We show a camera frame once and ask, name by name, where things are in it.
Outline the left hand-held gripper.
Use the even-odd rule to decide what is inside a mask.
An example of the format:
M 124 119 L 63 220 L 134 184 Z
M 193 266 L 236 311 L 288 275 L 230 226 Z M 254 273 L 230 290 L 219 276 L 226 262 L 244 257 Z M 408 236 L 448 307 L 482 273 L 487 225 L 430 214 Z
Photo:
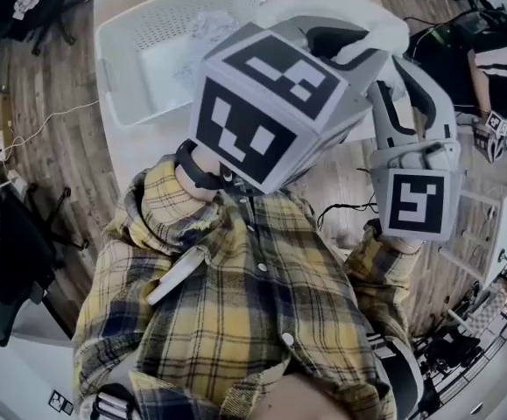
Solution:
M 202 61 L 189 136 L 259 191 L 278 190 L 370 112 L 368 89 L 390 54 L 368 48 L 346 64 L 332 60 L 368 34 L 330 17 L 246 24 Z

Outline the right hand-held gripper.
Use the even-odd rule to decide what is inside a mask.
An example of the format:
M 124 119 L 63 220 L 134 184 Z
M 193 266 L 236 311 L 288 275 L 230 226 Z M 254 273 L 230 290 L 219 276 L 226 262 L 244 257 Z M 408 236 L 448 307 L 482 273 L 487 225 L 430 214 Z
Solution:
M 411 105 L 424 117 L 418 142 L 412 126 L 400 123 L 388 86 L 374 81 L 368 90 L 377 148 L 370 176 L 383 233 L 414 240 L 447 240 L 461 195 L 461 146 L 456 140 L 454 105 L 447 92 L 423 69 L 397 56 L 393 63 Z

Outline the white fluffy clothes garment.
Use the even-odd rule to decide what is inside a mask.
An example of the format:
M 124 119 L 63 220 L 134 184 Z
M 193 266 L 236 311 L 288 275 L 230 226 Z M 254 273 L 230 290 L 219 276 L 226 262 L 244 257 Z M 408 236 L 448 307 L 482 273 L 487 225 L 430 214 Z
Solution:
M 346 64 L 368 48 L 402 56 L 409 45 L 405 21 L 369 0 L 270 0 L 257 11 L 255 22 L 270 28 L 299 16 L 335 18 L 366 29 L 366 38 L 343 47 L 331 60 Z

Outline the white plastic laundry basket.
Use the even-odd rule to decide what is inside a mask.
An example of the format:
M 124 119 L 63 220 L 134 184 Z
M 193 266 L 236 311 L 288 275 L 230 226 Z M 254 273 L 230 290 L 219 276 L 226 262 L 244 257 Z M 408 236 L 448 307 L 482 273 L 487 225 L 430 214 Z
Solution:
M 193 90 L 176 74 L 188 66 L 189 26 L 223 11 L 240 25 L 264 0 L 147 0 L 101 24 L 95 34 L 98 87 L 114 124 L 129 128 L 186 108 Z

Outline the person's left forearm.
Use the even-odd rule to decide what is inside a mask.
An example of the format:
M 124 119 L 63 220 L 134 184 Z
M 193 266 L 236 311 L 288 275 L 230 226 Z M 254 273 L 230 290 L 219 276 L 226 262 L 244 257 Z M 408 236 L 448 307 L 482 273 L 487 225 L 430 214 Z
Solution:
M 198 146 L 193 158 L 204 171 L 215 171 L 215 156 L 205 148 Z M 109 234 L 167 256 L 185 252 L 221 224 L 222 203 L 215 201 L 218 194 L 196 188 L 176 156 L 162 157 L 131 181 Z

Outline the person's right forearm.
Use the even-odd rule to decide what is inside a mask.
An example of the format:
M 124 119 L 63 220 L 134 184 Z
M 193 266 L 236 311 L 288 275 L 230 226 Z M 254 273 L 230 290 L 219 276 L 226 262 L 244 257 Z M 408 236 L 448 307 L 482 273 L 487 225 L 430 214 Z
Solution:
M 363 238 L 347 258 L 349 281 L 363 286 L 407 290 L 424 242 L 385 235 L 379 219 L 363 227 Z

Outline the black and green chair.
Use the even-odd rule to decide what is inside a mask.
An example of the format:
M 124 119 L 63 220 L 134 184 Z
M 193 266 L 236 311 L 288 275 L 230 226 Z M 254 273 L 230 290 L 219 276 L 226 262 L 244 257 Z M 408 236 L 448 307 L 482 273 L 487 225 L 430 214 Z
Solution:
M 455 109 L 479 117 L 491 112 L 489 77 L 475 63 L 473 34 L 461 24 L 437 24 L 413 33 L 405 57 L 442 87 Z

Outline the grey checkered cloth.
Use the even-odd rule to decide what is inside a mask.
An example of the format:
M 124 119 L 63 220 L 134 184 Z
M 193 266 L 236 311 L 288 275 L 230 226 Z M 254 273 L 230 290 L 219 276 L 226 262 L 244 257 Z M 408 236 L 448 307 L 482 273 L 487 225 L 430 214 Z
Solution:
M 468 333 L 478 337 L 488 329 L 490 323 L 501 313 L 506 298 L 503 292 L 482 294 L 468 314 Z

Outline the black wristband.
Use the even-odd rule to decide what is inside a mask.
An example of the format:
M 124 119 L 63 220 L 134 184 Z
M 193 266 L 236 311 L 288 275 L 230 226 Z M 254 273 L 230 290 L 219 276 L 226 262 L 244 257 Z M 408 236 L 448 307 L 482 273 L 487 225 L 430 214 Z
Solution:
M 196 188 L 217 191 L 225 188 L 233 181 L 233 172 L 222 164 L 216 157 L 214 159 L 215 171 L 204 171 L 193 158 L 193 152 L 198 145 L 190 140 L 185 140 L 176 151 L 177 163 L 194 183 Z

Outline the person's yellow plaid shirt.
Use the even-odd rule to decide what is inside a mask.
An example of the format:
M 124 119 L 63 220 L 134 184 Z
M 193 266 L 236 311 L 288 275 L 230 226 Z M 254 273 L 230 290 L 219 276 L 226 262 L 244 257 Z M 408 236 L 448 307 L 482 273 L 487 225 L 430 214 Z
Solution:
M 355 288 L 348 257 L 288 191 L 215 201 L 221 224 L 191 247 L 204 262 L 154 306 L 147 296 L 187 251 L 136 248 L 106 227 L 74 334 L 80 420 L 101 394 L 138 420 L 397 420 L 371 341 L 408 343 L 410 282 Z

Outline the white flat pocket device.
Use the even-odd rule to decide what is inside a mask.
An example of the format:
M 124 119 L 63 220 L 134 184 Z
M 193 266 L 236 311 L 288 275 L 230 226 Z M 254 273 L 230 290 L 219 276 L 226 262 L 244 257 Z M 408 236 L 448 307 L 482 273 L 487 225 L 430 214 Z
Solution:
M 183 254 L 160 278 L 158 286 L 147 296 L 148 305 L 154 306 L 187 279 L 204 262 L 204 258 L 204 252 L 197 247 L 193 247 Z

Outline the pink and white cloth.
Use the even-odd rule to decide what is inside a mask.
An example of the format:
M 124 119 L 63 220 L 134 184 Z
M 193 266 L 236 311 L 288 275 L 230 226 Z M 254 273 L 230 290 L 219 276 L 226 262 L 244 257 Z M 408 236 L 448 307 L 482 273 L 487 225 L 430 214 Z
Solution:
M 23 20 L 25 14 L 35 8 L 39 4 L 39 0 L 17 0 L 13 6 L 12 17 L 16 20 Z

